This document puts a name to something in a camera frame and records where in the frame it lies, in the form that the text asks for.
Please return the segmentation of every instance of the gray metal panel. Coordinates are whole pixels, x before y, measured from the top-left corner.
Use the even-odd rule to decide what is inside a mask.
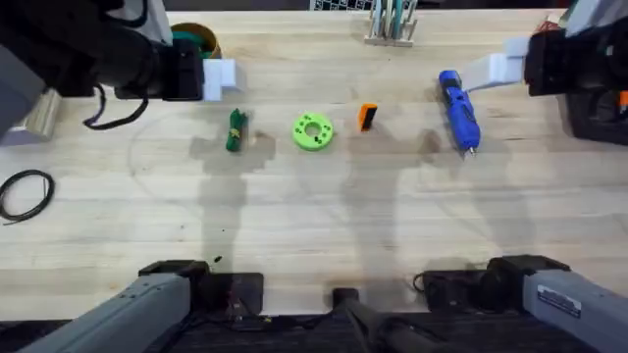
[[[523,306],[604,353],[628,352],[628,299],[561,270],[525,277]]]
[[[13,53],[0,44],[0,139],[37,104],[45,88],[39,78]]]
[[[87,314],[24,348],[22,353],[141,353],[189,312],[189,279],[138,278]]]

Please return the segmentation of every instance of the black mount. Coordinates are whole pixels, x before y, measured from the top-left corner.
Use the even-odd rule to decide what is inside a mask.
[[[233,316],[256,316],[264,302],[262,274],[214,274],[204,261],[158,261],[141,270],[139,275],[176,274],[189,278],[191,310],[224,313]]]
[[[503,256],[491,259],[486,270],[427,271],[422,280],[432,313],[525,313],[524,277],[543,270],[571,271],[545,256]]]

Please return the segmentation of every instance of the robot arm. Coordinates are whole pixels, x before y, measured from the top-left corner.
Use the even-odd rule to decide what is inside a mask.
[[[119,98],[142,98],[146,104],[148,98],[203,99],[198,48],[172,40],[161,0],[127,2],[2,2],[0,63],[22,64],[14,65],[21,67],[17,74],[5,67],[0,74],[0,99],[9,112],[3,114],[0,137],[27,114],[33,94],[48,87],[64,97],[90,97],[102,83],[114,87]]]
[[[432,312],[517,311],[566,330],[603,353],[628,351],[628,299],[532,255],[493,258],[487,269],[422,274]]]
[[[139,278],[120,294],[20,353],[143,352],[202,305],[196,293],[208,275],[205,262],[155,263],[139,271]]]
[[[502,53],[471,63],[461,73],[464,88],[524,79],[532,96],[628,89],[628,3],[579,1],[566,16],[564,29],[507,40]]]

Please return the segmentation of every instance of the light wood surface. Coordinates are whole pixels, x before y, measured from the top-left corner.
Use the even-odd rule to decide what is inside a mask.
[[[78,316],[157,260],[224,259],[262,272],[267,313],[327,310],[335,286],[378,309],[416,310],[408,281],[426,269],[534,253],[628,295],[628,150],[576,140],[555,98],[524,86],[473,93],[484,139],[452,148],[437,94],[456,69],[531,32],[545,11],[419,13],[413,48],[363,44],[368,13],[177,13],[218,34],[248,91],[221,104],[151,102],[109,132],[80,123],[95,99],[65,100],[54,140],[0,150],[0,177],[51,173],[39,217],[0,227],[0,320]],[[364,102],[375,127],[357,131]],[[106,116],[137,102],[110,96]],[[250,112],[248,146],[225,150],[228,116]],[[332,145],[299,150],[305,111],[335,124]],[[41,196],[14,192],[14,207]]]

